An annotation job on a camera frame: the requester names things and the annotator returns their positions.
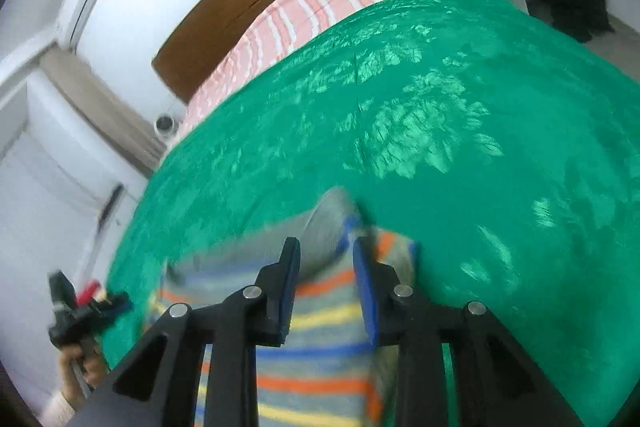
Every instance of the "white sleeve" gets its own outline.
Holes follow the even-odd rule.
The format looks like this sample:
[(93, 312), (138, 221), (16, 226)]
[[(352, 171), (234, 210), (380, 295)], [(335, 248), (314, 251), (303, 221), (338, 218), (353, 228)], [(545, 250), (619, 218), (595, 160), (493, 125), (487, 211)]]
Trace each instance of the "white sleeve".
[(76, 413), (60, 391), (51, 397), (38, 420), (43, 427), (65, 427)]

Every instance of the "air conditioner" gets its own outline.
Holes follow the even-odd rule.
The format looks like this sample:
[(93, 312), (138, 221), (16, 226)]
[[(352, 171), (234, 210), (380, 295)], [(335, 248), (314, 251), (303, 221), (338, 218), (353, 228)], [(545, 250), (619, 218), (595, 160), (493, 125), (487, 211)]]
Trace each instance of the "air conditioner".
[(96, 0), (64, 0), (56, 22), (56, 41), (64, 50), (74, 50)]

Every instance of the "floor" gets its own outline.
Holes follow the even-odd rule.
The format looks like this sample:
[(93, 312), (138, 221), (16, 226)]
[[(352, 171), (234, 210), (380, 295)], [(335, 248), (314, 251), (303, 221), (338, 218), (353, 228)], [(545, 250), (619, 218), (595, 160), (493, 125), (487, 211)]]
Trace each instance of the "floor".
[(593, 53), (640, 82), (640, 35), (611, 15), (609, 22), (615, 33), (601, 35), (585, 45)]

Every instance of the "green satin fabric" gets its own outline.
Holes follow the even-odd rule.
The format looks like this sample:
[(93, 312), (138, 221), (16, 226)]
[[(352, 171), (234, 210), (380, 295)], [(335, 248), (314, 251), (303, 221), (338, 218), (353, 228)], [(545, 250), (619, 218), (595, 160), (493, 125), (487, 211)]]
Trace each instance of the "green satin fabric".
[(344, 186), (421, 245), (418, 280), (479, 299), (587, 426), (640, 377), (640, 87), (503, 0), (386, 0), (265, 71), (148, 186), (111, 269), (135, 342), (166, 259)]

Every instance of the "bed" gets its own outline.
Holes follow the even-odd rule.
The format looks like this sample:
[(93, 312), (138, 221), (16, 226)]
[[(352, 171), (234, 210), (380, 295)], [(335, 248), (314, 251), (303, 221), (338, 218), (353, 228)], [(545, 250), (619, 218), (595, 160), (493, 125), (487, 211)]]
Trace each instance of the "bed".
[(431, 298), (485, 302), (585, 425), (620, 409), (640, 367), (631, 79), (504, 0), (202, 0), (153, 65), (188, 108), (111, 268), (136, 306), (112, 362), (167, 261), (341, 186), (420, 245)]

